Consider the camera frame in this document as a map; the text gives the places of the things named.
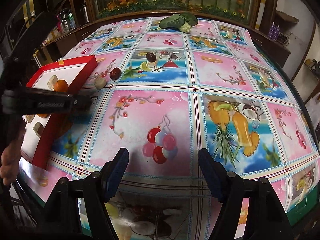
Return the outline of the person left hand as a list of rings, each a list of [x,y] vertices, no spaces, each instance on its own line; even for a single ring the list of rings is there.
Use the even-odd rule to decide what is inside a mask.
[[[6,147],[1,156],[1,178],[4,186],[16,180],[19,173],[21,146],[24,141],[26,121],[22,119],[17,137]]]

